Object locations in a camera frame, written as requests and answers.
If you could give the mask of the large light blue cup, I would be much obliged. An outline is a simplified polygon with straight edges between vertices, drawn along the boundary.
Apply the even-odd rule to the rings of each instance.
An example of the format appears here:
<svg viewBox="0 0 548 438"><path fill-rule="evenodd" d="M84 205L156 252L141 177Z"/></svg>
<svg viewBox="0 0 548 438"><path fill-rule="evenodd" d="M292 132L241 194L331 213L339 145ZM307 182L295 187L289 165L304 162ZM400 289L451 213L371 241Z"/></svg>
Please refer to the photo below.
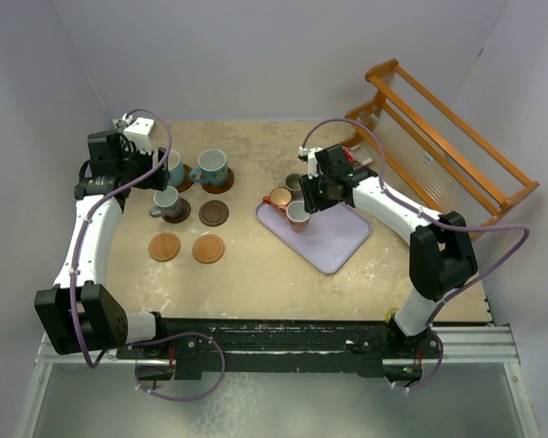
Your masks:
<svg viewBox="0 0 548 438"><path fill-rule="evenodd" d="M170 150L166 156L169 172L168 184L177 188L184 182L184 164L181 155L177 151Z"/></svg>

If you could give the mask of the light orange wooden coaster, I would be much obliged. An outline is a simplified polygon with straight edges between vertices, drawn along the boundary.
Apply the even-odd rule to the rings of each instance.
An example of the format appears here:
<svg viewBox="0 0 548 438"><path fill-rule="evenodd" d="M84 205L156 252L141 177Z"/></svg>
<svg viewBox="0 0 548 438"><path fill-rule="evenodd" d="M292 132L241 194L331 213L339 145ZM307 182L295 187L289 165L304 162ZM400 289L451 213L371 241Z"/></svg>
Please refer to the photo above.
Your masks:
<svg viewBox="0 0 548 438"><path fill-rule="evenodd" d="M179 254L180 249L180 239L172 233L160 233L153 237L148 245L149 256L159 262L174 259Z"/></svg>
<svg viewBox="0 0 548 438"><path fill-rule="evenodd" d="M202 235L193 244L195 260L203 264L213 264L225 253L225 244L218 235Z"/></svg>

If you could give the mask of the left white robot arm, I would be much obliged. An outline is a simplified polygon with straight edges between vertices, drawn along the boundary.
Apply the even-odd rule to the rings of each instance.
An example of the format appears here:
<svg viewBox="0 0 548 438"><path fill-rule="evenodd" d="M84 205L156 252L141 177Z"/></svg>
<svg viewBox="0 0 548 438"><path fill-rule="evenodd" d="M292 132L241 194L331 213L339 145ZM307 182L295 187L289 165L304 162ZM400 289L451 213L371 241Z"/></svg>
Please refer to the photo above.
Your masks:
<svg viewBox="0 0 548 438"><path fill-rule="evenodd" d="M37 291L34 306L56 353L118 349L137 342L150 358L169 349L166 331L153 313L128 314L107 290L112 238L129 196L128 183L161 191L168 171L153 166L150 129L92 133L90 157L74 188L75 225L66 259L49 289Z"/></svg>

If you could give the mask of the reddish wooden coaster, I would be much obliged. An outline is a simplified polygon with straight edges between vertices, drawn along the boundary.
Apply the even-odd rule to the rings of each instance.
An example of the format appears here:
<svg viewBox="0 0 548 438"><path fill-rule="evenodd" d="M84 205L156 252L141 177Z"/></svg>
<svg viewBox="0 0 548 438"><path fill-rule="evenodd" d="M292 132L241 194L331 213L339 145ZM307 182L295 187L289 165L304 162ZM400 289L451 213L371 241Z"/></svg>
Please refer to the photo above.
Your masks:
<svg viewBox="0 0 548 438"><path fill-rule="evenodd" d="M189 172L192 171L192 168L189 165L184 164L183 169L184 169L183 181L180 185L176 186L176 189L179 193L187 191L194 184L189 177Z"/></svg>
<svg viewBox="0 0 548 438"><path fill-rule="evenodd" d="M231 168L227 169L227 177L225 183L220 186L214 186L209 183L202 183L201 187L204 191L211 194L221 194L227 192L235 183L235 174Z"/></svg>

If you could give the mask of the grey blue cup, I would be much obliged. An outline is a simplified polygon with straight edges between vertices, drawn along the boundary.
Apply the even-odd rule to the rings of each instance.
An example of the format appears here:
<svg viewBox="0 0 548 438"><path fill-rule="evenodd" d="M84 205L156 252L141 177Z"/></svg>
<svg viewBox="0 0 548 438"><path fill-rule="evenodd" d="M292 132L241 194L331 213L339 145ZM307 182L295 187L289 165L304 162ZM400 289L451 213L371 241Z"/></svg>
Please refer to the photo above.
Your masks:
<svg viewBox="0 0 548 438"><path fill-rule="evenodd" d="M182 203L176 188L168 186L153 195L153 207L149 210L152 218L176 218L182 212Z"/></svg>

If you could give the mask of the grey green cup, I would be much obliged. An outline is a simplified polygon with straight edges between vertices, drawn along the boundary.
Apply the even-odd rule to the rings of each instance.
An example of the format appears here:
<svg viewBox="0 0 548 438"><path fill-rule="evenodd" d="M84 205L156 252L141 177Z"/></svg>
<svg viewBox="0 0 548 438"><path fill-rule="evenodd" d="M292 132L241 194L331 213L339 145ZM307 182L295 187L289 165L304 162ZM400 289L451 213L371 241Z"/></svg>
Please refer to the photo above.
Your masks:
<svg viewBox="0 0 548 438"><path fill-rule="evenodd" d="M293 196L298 196L301 193L300 174L299 173L288 174L283 182L283 185L287 190L291 192Z"/></svg>

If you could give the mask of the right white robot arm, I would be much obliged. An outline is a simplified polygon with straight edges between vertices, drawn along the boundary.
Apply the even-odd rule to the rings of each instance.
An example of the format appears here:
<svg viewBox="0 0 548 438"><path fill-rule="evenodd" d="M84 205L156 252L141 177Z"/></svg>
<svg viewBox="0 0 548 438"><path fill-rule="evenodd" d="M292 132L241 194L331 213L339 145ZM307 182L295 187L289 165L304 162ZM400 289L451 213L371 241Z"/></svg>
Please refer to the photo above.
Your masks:
<svg viewBox="0 0 548 438"><path fill-rule="evenodd" d="M300 189L308 213L345 203L372 214L409 245L412 290L394 316L397 328L388 334L387 343L396 356L410 356L419 348L419 334L427 330L437 303L477 273L469 233L451 228L464 227L464 218L456 212L422 210L401 193L388 192L377 172L365 166L355 169L339 144L300 147L298 157L307 163Z"/></svg>

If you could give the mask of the pink red cup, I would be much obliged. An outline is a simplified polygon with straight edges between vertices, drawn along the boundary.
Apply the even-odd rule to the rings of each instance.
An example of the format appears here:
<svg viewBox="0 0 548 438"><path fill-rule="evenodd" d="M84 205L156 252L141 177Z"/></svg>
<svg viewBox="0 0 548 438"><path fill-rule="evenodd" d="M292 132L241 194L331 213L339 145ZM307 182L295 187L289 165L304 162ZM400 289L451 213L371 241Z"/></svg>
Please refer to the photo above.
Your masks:
<svg viewBox="0 0 548 438"><path fill-rule="evenodd" d="M311 219L311 214L307 212L305 202L302 200L292 201L279 206L278 210L287 219L290 229L294 233L299 234L306 230Z"/></svg>

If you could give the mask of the dark walnut coaster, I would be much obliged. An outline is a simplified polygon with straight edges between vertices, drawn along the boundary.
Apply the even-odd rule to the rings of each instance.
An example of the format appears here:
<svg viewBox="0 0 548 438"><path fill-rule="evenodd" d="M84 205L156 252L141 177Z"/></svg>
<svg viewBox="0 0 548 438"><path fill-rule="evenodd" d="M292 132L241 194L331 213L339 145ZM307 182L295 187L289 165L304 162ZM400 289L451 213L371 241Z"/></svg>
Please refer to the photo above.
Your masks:
<svg viewBox="0 0 548 438"><path fill-rule="evenodd" d="M202 224L215 227L228 219L229 209L222 201L210 200L200 207L198 216Z"/></svg>
<svg viewBox="0 0 548 438"><path fill-rule="evenodd" d="M164 215L163 219L169 224L179 224L186 220L191 213L191 205L186 199L181 199L181 210L177 216Z"/></svg>

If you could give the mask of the blue cup with pattern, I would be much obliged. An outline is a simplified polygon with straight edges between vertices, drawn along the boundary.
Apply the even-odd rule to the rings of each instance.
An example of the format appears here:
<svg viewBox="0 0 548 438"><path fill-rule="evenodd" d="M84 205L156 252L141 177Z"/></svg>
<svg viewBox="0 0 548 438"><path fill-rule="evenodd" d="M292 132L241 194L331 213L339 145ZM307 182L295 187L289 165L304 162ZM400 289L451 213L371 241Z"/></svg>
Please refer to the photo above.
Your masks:
<svg viewBox="0 0 548 438"><path fill-rule="evenodd" d="M219 149L205 150L200 153L198 166L189 172L193 183L209 184L221 187L227 181L227 156Z"/></svg>

